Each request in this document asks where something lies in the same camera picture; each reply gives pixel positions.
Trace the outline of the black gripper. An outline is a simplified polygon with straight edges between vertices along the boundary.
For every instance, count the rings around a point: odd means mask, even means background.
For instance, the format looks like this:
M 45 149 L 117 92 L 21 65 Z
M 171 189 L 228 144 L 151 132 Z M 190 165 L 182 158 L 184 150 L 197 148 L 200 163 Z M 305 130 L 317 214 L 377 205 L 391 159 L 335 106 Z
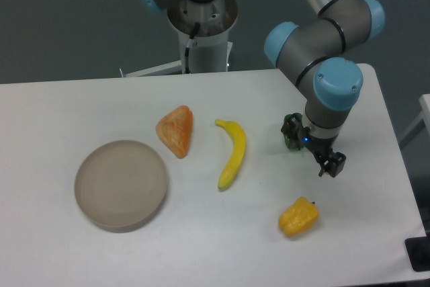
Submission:
M 337 136 L 330 138 L 319 138 L 311 134 L 309 127 L 299 127 L 298 138 L 300 143 L 307 148 L 320 165 L 319 177 L 328 173 L 331 177 L 336 177 L 342 172 L 346 156 L 340 152 L 333 151 L 333 143 Z

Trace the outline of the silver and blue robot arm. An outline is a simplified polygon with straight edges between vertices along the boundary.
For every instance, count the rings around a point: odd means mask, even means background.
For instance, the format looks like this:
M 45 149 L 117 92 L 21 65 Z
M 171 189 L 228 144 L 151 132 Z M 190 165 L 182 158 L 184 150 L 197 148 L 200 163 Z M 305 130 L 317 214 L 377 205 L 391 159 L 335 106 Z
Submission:
M 167 13 L 178 35 L 183 73 L 227 70 L 228 33 L 238 16 L 235 0 L 143 1 L 152 11 Z M 346 158 L 333 143 L 363 85 L 360 68 L 343 53 L 378 35 L 385 13 L 376 0 L 308 2 L 317 21 L 305 28 L 279 24 L 266 37 L 264 52 L 306 98 L 304 112 L 286 117 L 282 126 L 288 145 L 308 149 L 321 173 L 334 177 Z

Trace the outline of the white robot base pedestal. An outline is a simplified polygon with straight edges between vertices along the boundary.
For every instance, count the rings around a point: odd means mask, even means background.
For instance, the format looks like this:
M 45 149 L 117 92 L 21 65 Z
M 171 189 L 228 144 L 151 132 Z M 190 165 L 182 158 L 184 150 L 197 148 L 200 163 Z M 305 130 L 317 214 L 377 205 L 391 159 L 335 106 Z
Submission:
M 182 1 L 167 10 L 169 23 L 177 32 L 180 59 L 124 76 L 226 72 L 232 48 L 228 36 L 237 16 L 236 0 Z

